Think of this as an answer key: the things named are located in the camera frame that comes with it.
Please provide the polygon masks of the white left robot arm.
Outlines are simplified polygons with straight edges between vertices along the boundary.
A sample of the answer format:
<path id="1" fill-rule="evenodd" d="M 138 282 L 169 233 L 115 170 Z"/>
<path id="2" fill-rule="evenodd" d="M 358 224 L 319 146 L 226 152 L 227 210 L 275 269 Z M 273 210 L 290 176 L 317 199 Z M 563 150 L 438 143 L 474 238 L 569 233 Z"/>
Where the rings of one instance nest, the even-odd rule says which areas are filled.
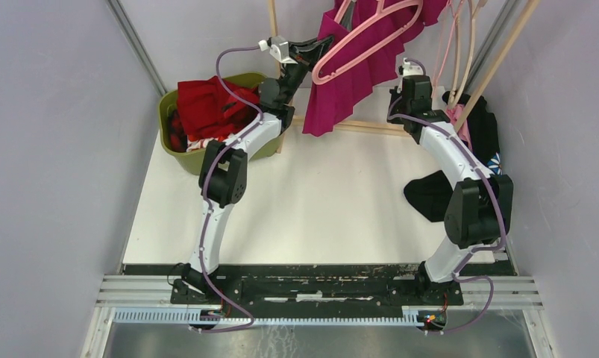
<path id="1" fill-rule="evenodd" d="M 181 278 L 172 284 L 176 297 L 191 295 L 205 304 L 223 296 L 213 275 L 230 213 L 246 191 L 248 163 L 292 124 L 294 94 L 333 41 L 333 36 L 303 42 L 270 37 L 255 48 L 276 58 L 281 65 L 278 77 L 244 87 L 216 76 L 216 115 L 238 128 L 223 140 L 212 137 L 204 149 L 198 182 L 203 200 L 201 232 L 189 261 L 182 265 Z"/>

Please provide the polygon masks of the pink wire hanger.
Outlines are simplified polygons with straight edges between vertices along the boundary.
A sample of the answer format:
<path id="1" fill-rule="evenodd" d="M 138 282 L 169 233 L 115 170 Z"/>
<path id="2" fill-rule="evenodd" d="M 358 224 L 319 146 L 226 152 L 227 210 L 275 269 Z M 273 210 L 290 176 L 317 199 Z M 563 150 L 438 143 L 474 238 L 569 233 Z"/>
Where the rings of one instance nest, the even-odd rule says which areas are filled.
<path id="1" fill-rule="evenodd" d="M 452 84 L 457 84 L 461 65 L 460 22 L 464 3 L 464 1 L 446 1 L 441 13 L 442 21 L 436 53 L 436 64 L 432 76 L 433 97 L 439 94 L 439 82 L 445 71 L 448 55 L 451 51 L 454 54 Z"/>

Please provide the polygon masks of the magenta pleated skirt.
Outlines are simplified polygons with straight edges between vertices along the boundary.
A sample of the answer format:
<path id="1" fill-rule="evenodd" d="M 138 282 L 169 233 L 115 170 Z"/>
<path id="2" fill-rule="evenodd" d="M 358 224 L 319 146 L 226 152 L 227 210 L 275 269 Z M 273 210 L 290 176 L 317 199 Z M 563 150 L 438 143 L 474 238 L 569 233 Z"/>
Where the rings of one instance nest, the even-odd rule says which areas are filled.
<path id="1" fill-rule="evenodd" d="M 323 14 L 318 38 L 334 35 L 338 45 L 356 31 L 358 34 L 313 71 L 323 84 L 313 84 L 304 134 L 321 136 L 347 119 L 354 106 L 371 95 L 378 84 L 397 78 L 396 60 L 406 43 L 435 25 L 445 1 L 354 1 L 352 29 L 347 31 L 333 18 L 342 1 Z"/>

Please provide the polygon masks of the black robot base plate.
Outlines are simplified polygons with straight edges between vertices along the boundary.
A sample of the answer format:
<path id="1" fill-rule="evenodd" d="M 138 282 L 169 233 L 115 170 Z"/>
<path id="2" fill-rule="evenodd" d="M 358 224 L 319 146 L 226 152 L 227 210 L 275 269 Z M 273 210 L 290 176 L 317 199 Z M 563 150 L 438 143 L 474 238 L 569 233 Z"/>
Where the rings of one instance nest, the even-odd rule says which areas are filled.
<path id="1" fill-rule="evenodd" d="M 205 324 L 250 318 L 402 318 L 404 307 L 442 310 L 465 303 L 465 284 L 431 283 L 419 264 L 221 265 L 206 281 L 189 265 L 129 264 L 123 274 L 152 276 L 166 303 L 201 309 Z"/>

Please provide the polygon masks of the pink hanger of magenta skirt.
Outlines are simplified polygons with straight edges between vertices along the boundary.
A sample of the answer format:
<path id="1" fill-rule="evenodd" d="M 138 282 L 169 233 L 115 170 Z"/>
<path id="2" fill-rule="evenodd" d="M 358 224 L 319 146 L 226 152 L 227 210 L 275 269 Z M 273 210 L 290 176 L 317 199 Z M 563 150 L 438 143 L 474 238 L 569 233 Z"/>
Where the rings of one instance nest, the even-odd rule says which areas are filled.
<path id="1" fill-rule="evenodd" d="M 335 23 L 341 23 L 345 17 L 345 14 L 348 12 L 348 9 L 352 6 L 354 0 L 343 0 L 341 5 L 338 7 L 336 15 L 333 20 Z"/>

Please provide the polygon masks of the red dress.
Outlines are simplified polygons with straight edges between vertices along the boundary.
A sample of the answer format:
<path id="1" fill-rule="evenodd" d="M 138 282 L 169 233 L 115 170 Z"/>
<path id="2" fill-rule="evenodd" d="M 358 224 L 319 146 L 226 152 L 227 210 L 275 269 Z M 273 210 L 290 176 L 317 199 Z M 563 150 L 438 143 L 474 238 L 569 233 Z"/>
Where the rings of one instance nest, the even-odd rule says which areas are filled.
<path id="1" fill-rule="evenodd" d="M 217 76 L 208 80 L 178 83 L 176 107 L 186 139 L 225 140 L 237 134 L 257 116 L 259 104 L 255 87 L 222 82 Z"/>

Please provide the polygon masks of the white red floral garment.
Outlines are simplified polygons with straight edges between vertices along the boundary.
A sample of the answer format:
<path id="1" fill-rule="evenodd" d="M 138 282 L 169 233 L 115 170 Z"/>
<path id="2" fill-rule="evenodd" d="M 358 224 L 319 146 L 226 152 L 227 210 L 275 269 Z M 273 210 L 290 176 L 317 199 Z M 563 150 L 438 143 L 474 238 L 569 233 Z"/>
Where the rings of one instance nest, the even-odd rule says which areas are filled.
<path id="1" fill-rule="evenodd" d="M 210 142 L 213 140 L 223 142 L 227 139 L 227 136 L 219 136 L 219 137 L 208 137 L 208 138 L 200 138 L 195 139 L 193 136 L 188 136 L 186 138 L 186 152 L 197 151 L 201 149 L 205 149 Z"/>

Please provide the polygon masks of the beige plastic hanger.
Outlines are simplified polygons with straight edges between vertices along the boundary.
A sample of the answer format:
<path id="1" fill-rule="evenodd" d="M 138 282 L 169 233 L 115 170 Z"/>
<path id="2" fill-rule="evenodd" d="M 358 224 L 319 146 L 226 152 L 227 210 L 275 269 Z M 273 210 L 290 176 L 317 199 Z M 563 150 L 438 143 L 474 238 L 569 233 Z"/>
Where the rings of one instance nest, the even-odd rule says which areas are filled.
<path id="1" fill-rule="evenodd" d="M 487 4 L 487 0 L 480 1 L 460 1 L 456 10 L 454 10 L 454 72 L 452 76 L 451 89 L 447 102 L 447 108 L 452 110 L 458 104 L 461 95 L 464 92 L 466 80 L 470 75 L 472 64 L 474 62 L 474 50 L 476 39 L 476 22 L 479 12 Z M 461 33 L 462 20 L 468 25 L 468 52 L 465 63 L 462 64 L 462 40 L 465 38 Z"/>

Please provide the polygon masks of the red navy plaid skirt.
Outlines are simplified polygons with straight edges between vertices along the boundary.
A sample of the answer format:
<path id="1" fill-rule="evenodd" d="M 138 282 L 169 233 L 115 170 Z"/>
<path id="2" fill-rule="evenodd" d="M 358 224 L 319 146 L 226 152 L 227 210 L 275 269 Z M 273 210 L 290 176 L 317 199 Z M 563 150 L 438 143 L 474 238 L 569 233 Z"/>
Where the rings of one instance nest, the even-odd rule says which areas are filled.
<path id="1" fill-rule="evenodd" d="M 186 152 L 187 135 L 184 131 L 178 110 L 173 110 L 168 116 L 167 128 L 169 132 L 169 144 L 171 150 L 179 153 Z"/>

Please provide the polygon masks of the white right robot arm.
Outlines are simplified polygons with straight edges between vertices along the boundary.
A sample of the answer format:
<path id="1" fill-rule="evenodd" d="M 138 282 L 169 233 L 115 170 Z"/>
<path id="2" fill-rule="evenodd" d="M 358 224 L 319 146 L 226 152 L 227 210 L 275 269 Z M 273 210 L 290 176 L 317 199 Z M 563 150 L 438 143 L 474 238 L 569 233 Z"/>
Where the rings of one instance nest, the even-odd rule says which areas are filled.
<path id="1" fill-rule="evenodd" d="M 474 254 L 505 246 L 512 213 L 513 182 L 481 163 L 459 138 L 442 110 L 432 108 L 431 79 L 405 75 L 392 89 L 389 122 L 404 130 L 439 164 L 452 188 L 444 214 L 446 237 L 419 269 L 415 298 L 433 304 L 443 296 L 443 283 L 457 280 Z"/>

